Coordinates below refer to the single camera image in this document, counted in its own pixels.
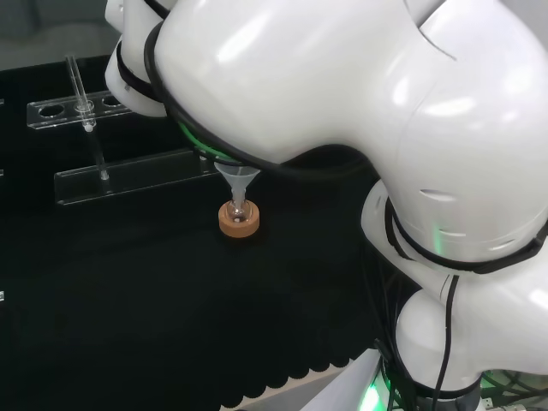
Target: black tablecloth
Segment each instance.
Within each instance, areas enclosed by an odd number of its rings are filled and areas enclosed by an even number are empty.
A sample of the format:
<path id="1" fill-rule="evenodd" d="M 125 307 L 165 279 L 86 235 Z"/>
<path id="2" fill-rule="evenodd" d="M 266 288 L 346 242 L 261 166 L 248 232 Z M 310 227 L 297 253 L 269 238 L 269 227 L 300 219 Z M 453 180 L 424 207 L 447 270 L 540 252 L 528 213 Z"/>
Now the black tablecloth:
<path id="1" fill-rule="evenodd" d="M 82 62 L 89 92 L 105 89 L 105 64 Z M 2 409 L 218 410 L 371 346 L 358 255 L 371 171 L 261 176 L 247 241 L 218 230 L 220 176 L 61 207 L 53 173 L 92 157 L 80 125 L 31 130 L 26 105 L 70 94 L 61 63 L 0 73 Z M 107 161 L 183 145 L 138 116 L 98 132 Z"/>

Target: clear plastic funnel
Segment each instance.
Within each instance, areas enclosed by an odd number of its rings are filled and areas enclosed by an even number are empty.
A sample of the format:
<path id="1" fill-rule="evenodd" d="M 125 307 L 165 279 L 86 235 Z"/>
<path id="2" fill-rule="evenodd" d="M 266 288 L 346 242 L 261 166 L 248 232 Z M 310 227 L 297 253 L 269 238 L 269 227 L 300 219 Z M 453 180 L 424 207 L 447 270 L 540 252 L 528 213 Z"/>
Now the clear plastic funnel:
<path id="1" fill-rule="evenodd" d="M 246 188 L 250 182 L 260 173 L 260 170 L 253 167 L 237 167 L 234 165 L 224 165 L 215 163 L 215 167 L 224 176 L 225 180 L 229 182 L 232 187 L 232 202 L 235 208 L 234 219 L 248 216 L 241 215 L 240 212 L 245 213 L 247 207 L 245 207 L 246 201 Z"/>

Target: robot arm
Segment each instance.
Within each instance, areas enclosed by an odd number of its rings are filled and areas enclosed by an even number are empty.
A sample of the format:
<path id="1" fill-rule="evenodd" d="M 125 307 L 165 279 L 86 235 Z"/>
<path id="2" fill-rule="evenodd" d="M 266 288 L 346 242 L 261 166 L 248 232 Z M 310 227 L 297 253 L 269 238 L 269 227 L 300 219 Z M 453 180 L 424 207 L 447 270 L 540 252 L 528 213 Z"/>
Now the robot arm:
<path id="1" fill-rule="evenodd" d="M 280 164 L 344 144 L 370 159 L 383 188 L 370 194 L 371 218 L 364 212 L 363 226 L 373 245 L 425 289 L 404 308 L 397 340 L 411 375 L 426 386 L 435 385 L 443 353 L 444 323 L 436 316 L 443 319 L 445 280 L 463 276 L 455 300 L 456 360 L 444 382 L 445 390 L 459 390 L 485 367 L 548 373 L 548 365 L 533 360 L 545 346 L 540 331 L 522 322 L 520 331 L 533 337 L 518 341 L 520 334 L 498 326 L 504 315 L 517 318 L 506 301 L 521 307 L 520 316 L 547 319 L 548 283 L 541 276 L 548 254 L 543 249 L 484 277 L 446 270 L 421 255 L 403 261 L 372 216 L 390 196 L 408 238 L 446 262 L 483 263 L 526 247 L 548 219 L 548 61 L 499 1 L 438 3 L 183 0 L 165 20 L 154 55 L 172 98 L 242 152 Z M 144 7 L 124 4 L 122 55 L 150 81 L 142 50 L 161 18 Z M 141 20 L 133 25 L 136 15 Z M 113 80 L 111 63 L 107 84 L 121 102 L 165 115 L 160 103 Z M 491 310 L 476 313 L 486 301 Z M 500 336 L 505 345 L 487 350 Z"/>

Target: cork base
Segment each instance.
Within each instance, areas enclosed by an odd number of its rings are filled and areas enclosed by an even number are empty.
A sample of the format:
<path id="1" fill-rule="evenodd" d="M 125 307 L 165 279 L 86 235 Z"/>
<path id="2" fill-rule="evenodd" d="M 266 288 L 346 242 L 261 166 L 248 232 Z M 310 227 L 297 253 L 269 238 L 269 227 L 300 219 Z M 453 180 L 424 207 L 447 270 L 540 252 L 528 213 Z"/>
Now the cork base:
<path id="1" fill-rule="evenodd" d="M 223 204 L 219 210 L 219 227 L 229 237 L 246 238 L 254 234 L 259 229 L 259 208 L 252 202 L 247 201 L 251 206 L 251 218 L 241 223 L 237 223 L 228 217 L 227 205 Z"/>

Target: clear acrylic rack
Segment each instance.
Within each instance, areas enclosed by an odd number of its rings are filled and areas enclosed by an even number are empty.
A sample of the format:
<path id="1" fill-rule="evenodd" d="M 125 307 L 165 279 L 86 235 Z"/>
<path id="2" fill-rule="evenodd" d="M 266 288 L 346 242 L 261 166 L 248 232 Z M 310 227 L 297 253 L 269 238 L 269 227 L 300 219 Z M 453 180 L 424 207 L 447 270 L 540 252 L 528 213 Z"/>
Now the clear acrylic rack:
<path id="1" fill-rule="evenodd" d="M 76 59 L 67 56 L 66 62 L 74 95 L 27 105 L 27 126 L 30 128 L 40 130 L 81 123 L 81 135 L 75 138 L 87 139 L 94 158 L 93 166 L 54 175 L 56 202 L 59 205 L 68 206 L 217 173 L 208 160 L 196 157 L 187 149 L 106 163 L 97 136 L 98 120 L 124 116 L 131 111 L 110 92 L 86 94 Z"/>

